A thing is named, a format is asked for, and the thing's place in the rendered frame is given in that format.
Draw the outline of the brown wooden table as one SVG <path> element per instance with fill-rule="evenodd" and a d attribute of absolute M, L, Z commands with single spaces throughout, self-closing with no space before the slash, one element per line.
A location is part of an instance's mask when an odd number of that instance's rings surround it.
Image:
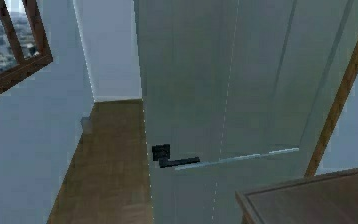
<path fill-rule="evenodd" d="M 237 191 L 242 224 L 358 224 L 358 168 Z"/>

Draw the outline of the brown framed window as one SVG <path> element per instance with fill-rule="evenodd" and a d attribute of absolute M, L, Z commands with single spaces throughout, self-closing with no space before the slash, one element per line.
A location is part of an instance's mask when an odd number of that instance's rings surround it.
<path fill-rule="evenodd" d="M 52 63 L 36 0 L 0 0 L 0 95 Z"/>

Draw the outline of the brown wooden door frame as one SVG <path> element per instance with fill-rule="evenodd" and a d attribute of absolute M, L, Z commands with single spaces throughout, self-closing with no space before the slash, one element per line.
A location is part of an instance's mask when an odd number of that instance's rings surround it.
<path fill-rule="evenodd" d="M 311 156 L 307 169 L 305 171 L 305 177 L 312 177 L 316 174 L 323 154 L 327 148 L 327 145 L 331 139 L 332 133 L 336 127 L 339 117 L 342 113 L 344 105 L 353 87 L 354 81 L 358 74 L 358 39 L 351 58 L 341 79 L 339 88 L 336 92 L 333 103 L 331 104 L 330 111 L 326 117 L 323 129 L 319 135 L 319 139 L 315 146 L 314 152 Z"/>

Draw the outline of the pale grey room door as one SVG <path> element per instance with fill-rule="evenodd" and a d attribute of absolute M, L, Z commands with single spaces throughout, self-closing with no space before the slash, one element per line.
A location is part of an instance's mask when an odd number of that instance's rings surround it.
<path fill-rule="evenodd" d="M 358 41 L 358 0 L 134 0 L 154 224 L 240 224 L 303 177 Z"/>

